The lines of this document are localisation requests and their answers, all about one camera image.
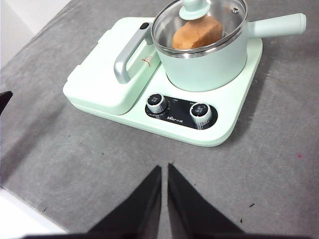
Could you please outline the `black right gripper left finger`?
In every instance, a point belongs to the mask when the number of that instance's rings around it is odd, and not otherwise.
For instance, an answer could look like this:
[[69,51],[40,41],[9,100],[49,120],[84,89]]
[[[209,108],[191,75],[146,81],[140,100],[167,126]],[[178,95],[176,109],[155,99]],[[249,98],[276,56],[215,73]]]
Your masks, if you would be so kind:
[[95,239],[156,239],[161,211],[161,167],[88,233]]

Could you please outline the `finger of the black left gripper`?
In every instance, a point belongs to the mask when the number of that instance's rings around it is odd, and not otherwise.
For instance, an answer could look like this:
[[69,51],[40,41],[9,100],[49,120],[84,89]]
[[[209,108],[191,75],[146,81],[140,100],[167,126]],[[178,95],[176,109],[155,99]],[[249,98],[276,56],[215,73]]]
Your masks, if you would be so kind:
[[12,91],[6,91],[6,92],[0,93],[0,115],[2,114],[3,110],[7,106],[12,96],[13,96]]

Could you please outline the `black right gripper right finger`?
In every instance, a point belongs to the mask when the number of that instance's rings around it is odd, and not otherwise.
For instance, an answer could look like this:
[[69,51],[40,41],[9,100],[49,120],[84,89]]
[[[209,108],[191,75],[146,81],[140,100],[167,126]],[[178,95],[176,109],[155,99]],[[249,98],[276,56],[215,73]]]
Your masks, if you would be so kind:
[[167,206],[174,239],[238,239],[246,234],[168,164]]

